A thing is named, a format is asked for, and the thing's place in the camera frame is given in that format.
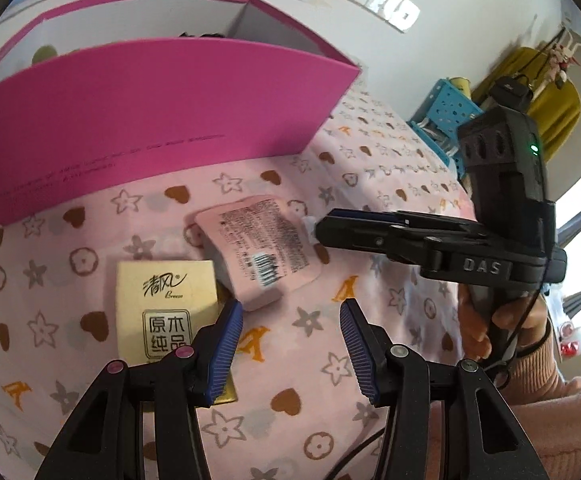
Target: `small white label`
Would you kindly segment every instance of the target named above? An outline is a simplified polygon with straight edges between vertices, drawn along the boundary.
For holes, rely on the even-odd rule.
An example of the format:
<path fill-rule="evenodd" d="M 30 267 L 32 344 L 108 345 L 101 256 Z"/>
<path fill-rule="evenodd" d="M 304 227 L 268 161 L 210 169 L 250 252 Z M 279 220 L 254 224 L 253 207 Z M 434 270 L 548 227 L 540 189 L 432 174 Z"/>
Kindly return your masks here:
<path fill-rule="evenodd" d="M 149 359 L 161 359 L 171 351 L 192 343 L 187 310 L 145 310 L 144 350 Z"/>

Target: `light switch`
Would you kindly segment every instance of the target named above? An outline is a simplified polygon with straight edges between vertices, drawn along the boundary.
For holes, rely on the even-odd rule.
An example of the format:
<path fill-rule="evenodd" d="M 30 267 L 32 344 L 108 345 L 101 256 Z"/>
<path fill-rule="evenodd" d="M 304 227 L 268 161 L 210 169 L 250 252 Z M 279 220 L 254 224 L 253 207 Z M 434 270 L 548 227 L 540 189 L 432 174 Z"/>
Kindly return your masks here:
<path fill-rule="evenodd" d="M 380 18 L 387 20 L 395 12 L 395 9 L 403 0 L 368 0 L 366 8 L 377 14 Z"/>
<path fill-rule="evenodd" d="M 397 30 L 406 32 L 419 18 L 419 7 L 411 0 L 403 0 L 389 16 L 388 22 Z"/>

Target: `red toy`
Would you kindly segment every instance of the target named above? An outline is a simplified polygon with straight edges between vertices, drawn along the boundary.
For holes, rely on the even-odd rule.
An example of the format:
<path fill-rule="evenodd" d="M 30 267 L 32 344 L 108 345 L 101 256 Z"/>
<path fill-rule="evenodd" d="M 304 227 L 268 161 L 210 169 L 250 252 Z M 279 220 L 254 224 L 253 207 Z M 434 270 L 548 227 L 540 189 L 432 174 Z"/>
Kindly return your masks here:
<path fill-rule="evenodd" d="M 559 346 L 559 352 L 562 354 L 562 357 L 576 356 L 578 349 L 579 343 L 577 341 L 571 341 L 570 343 L 562 343 Z"/>

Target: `barcode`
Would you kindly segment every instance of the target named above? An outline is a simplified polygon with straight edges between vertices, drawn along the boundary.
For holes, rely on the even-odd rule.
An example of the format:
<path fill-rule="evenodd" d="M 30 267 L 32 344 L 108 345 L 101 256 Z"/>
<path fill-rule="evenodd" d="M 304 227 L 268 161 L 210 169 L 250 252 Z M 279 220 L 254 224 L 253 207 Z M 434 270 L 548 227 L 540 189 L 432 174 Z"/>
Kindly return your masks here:
<path fill-rule="evenodd" d="M 259 253 L 253 255 L 254 270 L 262 286 L 271 286 L 280 279 L 277 274 L 277 262 L 272 254 Z"/>

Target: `star pattern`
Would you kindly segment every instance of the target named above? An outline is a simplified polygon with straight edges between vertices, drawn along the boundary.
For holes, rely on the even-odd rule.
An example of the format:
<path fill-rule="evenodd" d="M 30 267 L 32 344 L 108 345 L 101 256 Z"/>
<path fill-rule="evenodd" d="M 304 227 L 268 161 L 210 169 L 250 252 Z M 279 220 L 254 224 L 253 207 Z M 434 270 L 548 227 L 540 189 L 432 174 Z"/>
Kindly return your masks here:
<path fill-rule="evenodd" d="M 344 148 L 343 146 L 340 146 L 339 151 L 344 153 L 344 156 L 346 158 L 356 158 L 355 152 L 353 152 L 353 150 L 350 150 L 348 148 Z"/>
<path fill-rule="evenodd" d="M 44 286 L 44 272 L 46 272 L 46 266 L 37 266 L 34 260 L 28 262 L 28 269 L 24 269 L 24 274 L 28 277 L 28 288 L 31 289 L 35 283 L 39 286 Z"/>
<path fill-rule="evenodd" d="M 410 189 L 411 193 L 415 196 L 420 196 L 422 194 L 422 191 L 418 187 L 413 186 L 413 184 L 408 184 L 408 189 Z"/>
<path fill-rule="evenodd" d="M 319 186 L 319 197 L 324 201 L 325 205 L 328 205 L 331 202 L 335 201 L 335 197 L 333 196 L 333 187 L 321 187 Z"/>
<path fill-rule="evenodd" d="M 14 436 L 10 436 L 6 433 L 6 430 L 0 424 L 0 440 L 4 444 L 4 449 L 6 454 L 14 454 L 15 456 L 21 458 L 19 451 L 17 450 L 17 439 Z"/>
<path fill-rule="evenodd" d="M 24 226 L 24 238 L 29 236 L 42 236 L 42 226 L 46 223 L 43 218 L 37 218 L 35 215 L 27 218 L 22 222 Z"/>
<path fill-rule="evenodd" d="M 138 202 L 143 198 L 143 195 L 131 195 L 128 194 L 128 191 L 122 189 L 115 198 L 110 199 L 111 203 L 114 203 L 117 206 L 117 214 L 120 215 L 126 209 L 130 209 L 131 211 L 139 212 Z"/>
<path fill-rule="evenodd" d="M 328 364 L 324 366 L 321 371 L 324 374 L 331 376 L 331 383 L 333 386 L 337 386 L 342 382 L 343 377 L 352 377 L 353 374 L 349 368 L 350 359 L 347 356 L 341 359 L 337 357 L 333 352 L 328 352 Z"/>
<path fill-rule="evenodd" d="M 376 278 L 379 278 L 381 274 L 382 263 L 384 263 L 384 256 L 382 254 L 373 254 L 371 256 L 371 270 L 375 273 Z"/>
<path fill-rule="evenodd" d="M 295 166 L 295 168 L 298 168 L 299 173 L 306 173 L 307 171 L 311 170 L 308 160 L 305 158 L 299 158 L 299 156 L 295 156 L 293 158 L 291 165 Z"/>
<path fill-rule="evenodd" d="M 50 394 L 52 400 L 59 402 L 61 406 L 61 414 L 67 415 L 75 409 L 79 394 L 77 392 L 68 392 L 62 383 L 55 381 L 56 392 Z"/>
<path fill-rule="evenodd" d="M 440 282 L 439 293 L 446 298 L 446 294 L 450 293 L 449 284 L 446 282 Z"/>
<path fill-rule="evenodd" d="M 266 472 L 260 471 L 256 467 L 251 467 L 251 480 L 275 480 L 278 468 L 274 467 Z"/>
<path fill-rule="evenodd" d="M 59 330 L 59 325 L 53 323 L 46 323 L 46 318 L 42 312 L 38 312 L 35 319 L 26 323 L 28 328 L 32 330 L 35 336 L 34 344 L 35 348 L 47 344 L 55 348 L 55 337 L 54 333 Z"/>
<path fill-rule="evenodd" d="M 381 191 L 379 191 L 377 193 L 377 198 L 381 202 L 381 205 L 384 207 L 384 209 L 388 209 L 389 207 L 391 207 L 392 205 L 391 197 L 389 197 L 388 195 L 384 195 Z"/>
<path fill-rule="evenodd" d="M 371 404 L 357 402 L 355 405 L 357 406 L 358 413 L 353 417 L 353 420 L 361 420 L 364 428 L 366 428 L 374 418 L 379 418 L 379 415 L 375 412 L 375 408 L 373 408 Z"/>
<path fill-rule="evenodd" d="M 407 306 L 407 298 L 404 288 L 400 288 L 399 290 L 389 288 L 389 294 L 391 295 L 389 306 L 397 307 L 397 313 L 401 316 L 404 314 L 404 309 Z"/>
<path fill-rule="evenodd" d="M 212 422 L 202 426 L 204 433 L 215 437 L 215 444 L 219 449 L 226 446 L 231 440 L 246 440 L 246 435 L 240 429 L 244 422 L 243 416 L 226 418 L 217 410 L 212 410 Z"/>
<path fill-rule="evenodd" d="M 320 311 L 315 310 L 311 313 L 307 313 L 303 308 L 297 307 L 297 313 L 299 314 L 299 319 L 293 321 L 293 326 L 303 328 L 306 333 L 306 337 L 311 337 L 314 330 L 324 330 L 317 318 L 320 315 Z"/>
<path fill-rule="evenodd" d="M 213 182 L 218 186 L 221 186 L 222 195 L 226 195 L 231 191 L 243 192 L 242 189 L 243 178 L 231 178 L 230 175 L 226 173 L 220 173 L 219 178 L 214 178 Z"/>
<path fill-rule="evenodd" d="M 138 235 L 130 238 L 131 245 L 125 246 L 124 251 L 132 254 L 133 260 L 152 260 L 153 253 L 151 249 L 155 246 L 155 240 L 146 240 L 143 242 Z"/>

